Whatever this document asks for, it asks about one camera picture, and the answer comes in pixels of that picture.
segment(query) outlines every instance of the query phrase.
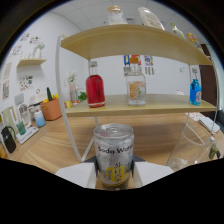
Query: shelf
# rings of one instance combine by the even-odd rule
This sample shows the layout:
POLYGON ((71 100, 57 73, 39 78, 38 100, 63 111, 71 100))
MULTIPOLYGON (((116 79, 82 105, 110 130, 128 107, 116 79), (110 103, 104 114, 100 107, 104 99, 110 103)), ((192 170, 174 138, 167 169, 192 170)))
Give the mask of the shelf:
POLYGON ((87 60, 138 54, 169 58, 189 65, 212 65, 188 40, 143 25, 121 24, 89 29, 63 39, 61 47, 87 60))
POLYGON ((146 115, 185 112, 216 111, 216 107, 201 101, 200 106, 189 103, 189 96, 168 94, 147 94, 147 105, 142 107, 128 106, 127 95, 106 96, 106 105, 89 108, 87 100, 66 111, 68 117, 97 117, 120 115, 146 115))
POLYGON ((45 61, 47 61, 47 59, 38 59, 38 58, 21 59, 17 67, 26 66, 26 65, 40 65, 44 63, 45 61))

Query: table surface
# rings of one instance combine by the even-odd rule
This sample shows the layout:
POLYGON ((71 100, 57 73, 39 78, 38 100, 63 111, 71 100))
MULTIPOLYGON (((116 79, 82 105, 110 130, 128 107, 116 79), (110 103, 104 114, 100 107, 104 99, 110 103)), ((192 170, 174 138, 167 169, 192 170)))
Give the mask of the table surface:
MULTIPOLYGON (((135 136, 134 154, 149 163, 165 165, 180 137, 186 119, 187 115, 184 113, 104 116, 98 117, 98 123, 99 125, 120 123, 132 126, 135 136)), ((93 137, 95 119, 94 117, 68 117, 68 121, 82 156, 93 137)), ((189 124, 203 128, 199 122, 191 118, 189 118, 189 124)), ((223 155, 224 135, 222 131, 219 130, 214 137, 223 155)), ((93 156, 95 156, 94 144, 86 159, 93 156)), ((39 128, 39 131, 24 144, 20 145, 17 142, 17 148, 12 154, 8 154, 7 159, 34 165, 52 174, 60 168, 80 164, 70 143, 62 117, 55 121, 47 121, 46 125, 39 128)), ((129 188, 134 188, 132 177, 129 180, 129 188)), ((102 189, 99 179, 96 182, 96 189, 102 189)))

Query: label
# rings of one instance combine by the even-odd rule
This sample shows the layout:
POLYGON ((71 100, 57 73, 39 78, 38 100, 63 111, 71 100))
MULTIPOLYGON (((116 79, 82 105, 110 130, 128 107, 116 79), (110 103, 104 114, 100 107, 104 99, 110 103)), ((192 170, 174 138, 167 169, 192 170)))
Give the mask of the label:
POLYGON ((130 174, 134 135, 124 140, 94 138, 100 179, 104 185, 117 186, 124 183, 130 174))
POLYGON ((198 91, 198 92, 196 93, 196 99, 195 99, 195 101, 196 101, 197 103, 200 103, 200 102, 201 102, 201 91, 198 91))
POLYGON ((129 82, 130 99, 135 99, 138 95, 145 93, 144 82, 129 82))
POLYGON ((144 13, 143 17, 145 18, 148 26, 152 26, 155 28, 163 29, 162 24, 158 17, 154 15, 153 13, 144 13))

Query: white container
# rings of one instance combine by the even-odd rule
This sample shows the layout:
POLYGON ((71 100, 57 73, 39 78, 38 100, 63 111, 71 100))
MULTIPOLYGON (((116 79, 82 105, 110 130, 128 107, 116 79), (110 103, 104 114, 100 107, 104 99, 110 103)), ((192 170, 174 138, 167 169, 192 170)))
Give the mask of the white container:
POLYGON ((41 110, 35 112, 34 117, 35 117, 35 121, 36 121, 36 124, 37 124, 38 128, 40 128, 40 127, 42 127, 46 124, 43 112, 41 110))
POLYGON ((141 20, 145 26, 151 26, 161 30, 165 30, 159 18, 145 7, 138 8, 141 20))

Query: aluminum can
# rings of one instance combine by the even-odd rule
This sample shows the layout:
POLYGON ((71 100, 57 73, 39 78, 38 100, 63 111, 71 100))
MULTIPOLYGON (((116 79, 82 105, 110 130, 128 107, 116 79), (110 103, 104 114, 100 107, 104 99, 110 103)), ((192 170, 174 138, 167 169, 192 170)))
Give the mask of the aluminum can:
POLYGON ((126 189, 134 150, 133 128, 124 124, 98 126, 94 144, 103 189, 126 189))

